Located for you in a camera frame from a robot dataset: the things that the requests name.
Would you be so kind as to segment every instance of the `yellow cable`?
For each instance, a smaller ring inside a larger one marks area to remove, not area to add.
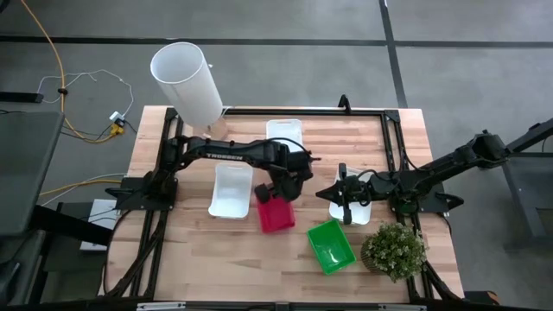
[[[70,188],[70,187],[87,186],[87,185],[93,185],[93,184],[96,184],[96,183],[117,183],[117,184],[120,184],[121,181],[114,181],[114,180],[97,180],[97,181],[82,181],[82,182],[76,182],[76,183],[74,183],[74,184],[66,185],[66,186],[63,186],[63,187],[59,187],[59,188],[54,189],[54,190],[45,191],[45,192],[43,192],[43,193],[41,193],[41,194],[39,194],[39,195],[53,194],[53,193],[56,193],[56,192],[65,190],[65,189],[67,189],[67,188]]]
[[[42,33],[44,34],[44,36],[46,37],[46,39],[48,40],[48,42],[50,43],[50,47],[52,47],[52,50],[54,51],[54,54],[55,54],[55,59],[58,61],[58,66],[60,67],[60,73],[61,73],[61,88],[62,89],[65,89],[66,88],[66,77],[65,77],[65,72],[63,71],[63,65],[61,65],[61,58],[60,58],[60,55],[58,54],[58,50],[55,48],[55,45],[54,43],[52,42],[52,39],[50,39],[50,36],[48,35],[48,33],[46,32],[46,30],[42,27],[42,24],[41,22],[39,22],[38,18],[36,18],[35,14],[33,13],[33,11],[31,10],[31,8],[25,3],[25,0],[21,0],[21,3],[23,4],[23,6],[25,7],[25,9],[28,11],[28,13],[31,15],[31,17],[33,17],[33,19],[35,20],[35,23],[36,25],[38,26],[38,28],[41,29]],[[65,99],[66,99],[66,96],[65,94],[61,94],[61,112],[64,112],[65,110]],[[88,139],[84,136],[82,136],[72,125],[71,123],[69,123],[69,120],[67,120],[67,118],[65,118],[65,122],[67,124],[67,126],[69,126],[69,128],[73,131],[73,133],[75,133],[75,135],[77,135],[78,137],[80,137],[82,140],[84,140],[85,142],[87,143],[103,143],[103,142],[107,142],[108,140],[112,139],[116,134],[110,134],[108,137],[104,138],[104,139],[100,139],[100,140],[92,140],[92,139]]]

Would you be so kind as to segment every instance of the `white plastic tray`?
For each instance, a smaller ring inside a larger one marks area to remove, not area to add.
[[[298,119],[284,119],[284,120],[270,120],[267,122],[267,138],[273,137],[286,137],[301,145],[302,140],[302,121]],[[285,143],[288,145],[290,152],[296,152],[302,150],[295,143],[276,140],[279,143]]]
[[[250,211],[250,166],[219,163],[215,168],[215,189],[209,213],[215,217],[243,219]]]
[[[347,168],[347,175],[359,175],[362,171],[355,168]],[[365,173],[363,176],[361,176],[360,180],[362,181],[369,181],[369,178],[371,178],[372,173]],[[338,172],[336,172],[336,180],[338,180],[340,177],[338,176]],[[352,224],[356,225],[366,225],[369,223],[369,220],[371,219],[371,207],[372,202],[369,203],[368,206],[361,206],[360,203],[350,203],[349,209],[352,210]],[[338,206],[337,204],[330,202],[330,207],[328,208],[328,212],[330,213],[330,216],[333,218],[344,221],[344,207]]]

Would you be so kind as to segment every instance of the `potted plant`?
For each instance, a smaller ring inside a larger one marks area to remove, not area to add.
[[[366,237],[361,247],[361,261],[369,270],[379,269],[393,282],[415,276],[426,261],[420,232],[395,223],[382,224],[375,235]]]

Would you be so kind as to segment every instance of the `electrical connector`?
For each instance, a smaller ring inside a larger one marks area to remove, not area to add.
[[[119,112],[115,111],[111,114],[110,116],[110,120],[114,123],[114,124],[117,124],[119,125],[119,127],[123,127],[124,126],[124,117],[122,114],[120,114]]]
[[[123,126],[119,126],[117,123],[113,123],[111,125],[110,135],[121,135],[124,134],[124,128]]]

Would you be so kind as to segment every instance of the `wooden tabletop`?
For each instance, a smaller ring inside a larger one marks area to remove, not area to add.
[[[130,176],[153,169],[162,133],[165,106],[144,107],[129,166]],[[401,123],[410,159],[416,165],[432,160],[423,113],[402,109]],[[394,222],[386,202],[372,203],[367,225],[342,228],[358,258],[331,276],[325,276],[309,244],[306,231],[330,219],[328,201],[315,192],[334,183],[339,162],[352,168],[387,170],[385,147],[377,117],[226,116],[228,140],[248,143],[265,138],[270,119],[302,121],[303,144],[322,160],[313,163],[314,177],[306,181],[302,195],[293,202],[296,226],[286,232],[261,233],[255,197],[246,219],[216,219],[209,215],[215,166],[202,159],[177,173],[179,190],[170,212],[156,287],[157,300],[181,301],[310,301],[310,302],[407,302],[405,282],[367,270],[359,261],[361,243],[378,230],[381,222]],[[397,156],[397,145],[392,138]],[[270,181],[266,172],[254,169],[253,185]],[[108,289],[123,276],[137,255],[144,212],[130,213],[119,226],[108,260]],[[444,282],[462,296],[461,280],[448,227],[436,215],[421,214],[421,226],[430,263]],[[143,274],[145,288],[149,262]],[[423,288],[417,282],[417,290]]]

